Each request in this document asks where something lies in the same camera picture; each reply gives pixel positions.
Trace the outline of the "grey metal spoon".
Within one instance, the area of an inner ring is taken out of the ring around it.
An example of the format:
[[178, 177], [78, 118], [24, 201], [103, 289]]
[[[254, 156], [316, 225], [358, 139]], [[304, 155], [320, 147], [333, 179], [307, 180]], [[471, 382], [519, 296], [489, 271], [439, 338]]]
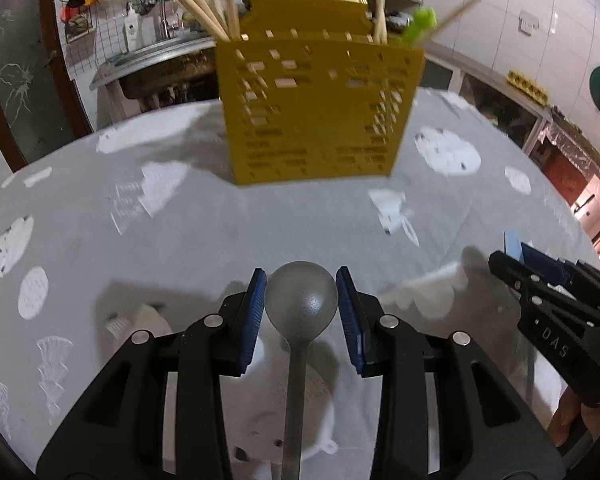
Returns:
[[335, 280], [316, 263], [287, 263], [268, 279], [265, 312], [289, 347], [285, 433], [280, 466], [283, 479], [300, 477], [306, 352], [332, 322], [337, 306]]

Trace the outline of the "green frog handle knife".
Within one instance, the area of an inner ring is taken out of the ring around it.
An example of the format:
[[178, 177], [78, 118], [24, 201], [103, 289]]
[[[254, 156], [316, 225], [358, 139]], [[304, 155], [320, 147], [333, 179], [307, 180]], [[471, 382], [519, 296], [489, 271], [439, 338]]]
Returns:
[[437, 13], [430, 6], [420, 6], [411, 17], [401, 35], [401, 42], [407, 47], [414, 47], [427, 32], [438, 24]]

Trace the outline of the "grey patterned tablecloth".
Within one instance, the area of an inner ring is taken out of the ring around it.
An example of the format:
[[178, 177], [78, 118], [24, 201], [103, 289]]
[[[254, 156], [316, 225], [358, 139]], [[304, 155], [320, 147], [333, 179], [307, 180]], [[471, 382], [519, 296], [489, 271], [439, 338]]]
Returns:
[[509, 231], [597, 262], [531, 159], [437, 91], [417, 93], [389, 177], [238, 186], [219, 102], [122, 122], [0, 179], [0, 433], [33, 468], [133, 330], [185, 330], [297, 260], [347, 266], [416, 330], [464, 330], [547, 424], [564, 381], [486, 264]]

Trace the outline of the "thin wooden chopstick in holder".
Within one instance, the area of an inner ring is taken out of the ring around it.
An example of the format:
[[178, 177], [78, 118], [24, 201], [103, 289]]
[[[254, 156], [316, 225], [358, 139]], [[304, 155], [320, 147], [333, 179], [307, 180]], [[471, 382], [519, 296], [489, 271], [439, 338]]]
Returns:
[[429, 29], [428, 32], [426, 32], [426, 34], [422, 36], [422, 38], [420, 38], [420, 42], [424, 44], [432, 38], [442, 34], [442, 32], [444, 32], [445, 29], [450, 27], [454, 22], [458, 21], [462, 16], [469, 13], [475, 6], [478, 6], [478, 4], [481, 1], [482, 0], [467, 0], [461, 6], [458, 6], [450, 14], [448, 14], [441, 22], [434, 26], [434, 28]]

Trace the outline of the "yellow perforated utensil holder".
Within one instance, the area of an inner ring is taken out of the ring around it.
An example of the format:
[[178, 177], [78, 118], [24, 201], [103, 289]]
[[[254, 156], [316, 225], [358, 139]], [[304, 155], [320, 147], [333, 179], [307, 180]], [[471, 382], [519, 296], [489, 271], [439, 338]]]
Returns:
[[239, 185], [388, 176], [425, 53], [373, 36], [367, 0], [251, 0], [214, 49]]

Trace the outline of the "brown framed glass door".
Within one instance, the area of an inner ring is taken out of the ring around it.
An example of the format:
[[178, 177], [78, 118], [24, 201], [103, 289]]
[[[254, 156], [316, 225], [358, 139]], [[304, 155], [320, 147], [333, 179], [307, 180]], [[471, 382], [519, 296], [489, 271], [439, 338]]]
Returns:
[[88, 136], [55, 0], [0, 0], [0, 152], [12, 171]]

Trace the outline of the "steel sink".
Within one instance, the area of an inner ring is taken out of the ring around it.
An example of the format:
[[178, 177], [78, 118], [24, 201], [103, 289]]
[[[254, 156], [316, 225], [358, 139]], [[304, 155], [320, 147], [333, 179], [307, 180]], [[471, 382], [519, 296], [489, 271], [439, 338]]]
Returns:
[[145, 93], [160, 91], [172, 84], [213, 74], [214, 48], [212, 37], [191, 34], [160, 41], [131, 53], [117, 54], [99, 66], [90, 89], [95, 91], [131, 77], [132, 81], [121, 87], [128, 99], [135, 99], [143, 90]]

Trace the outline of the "white soap bottle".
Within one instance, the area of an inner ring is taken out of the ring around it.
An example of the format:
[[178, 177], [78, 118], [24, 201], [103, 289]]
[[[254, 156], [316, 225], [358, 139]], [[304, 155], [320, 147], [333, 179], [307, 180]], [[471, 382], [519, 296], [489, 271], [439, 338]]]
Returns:
[[135, 52], [142, 46], [142, 20], [132, 6], [126, 11], [124, 18], [124, 39], [129, 52]]

